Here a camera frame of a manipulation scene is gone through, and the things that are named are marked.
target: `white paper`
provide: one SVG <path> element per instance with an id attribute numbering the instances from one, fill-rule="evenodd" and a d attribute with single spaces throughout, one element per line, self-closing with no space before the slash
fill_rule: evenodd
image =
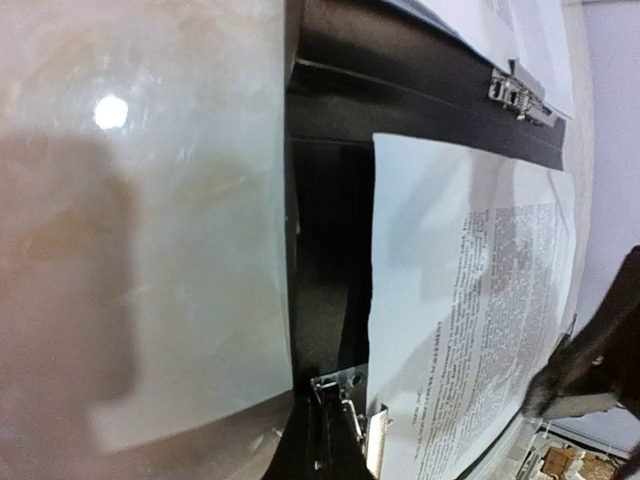
<path id="1" fill-rule="evenodd" d="M 545 103 L 573 118 L 573 83 L 560 0 L 388 0 L 461 39 L 510 72 L 518 59 L 545 88 Z"/>
<path id="2" fill-rule="evenodd" d="M 382 478 L 448 480 L 498 436 L 560 334 L 570 175 L 374 135 L 368 398 L 394 420 Z"/>

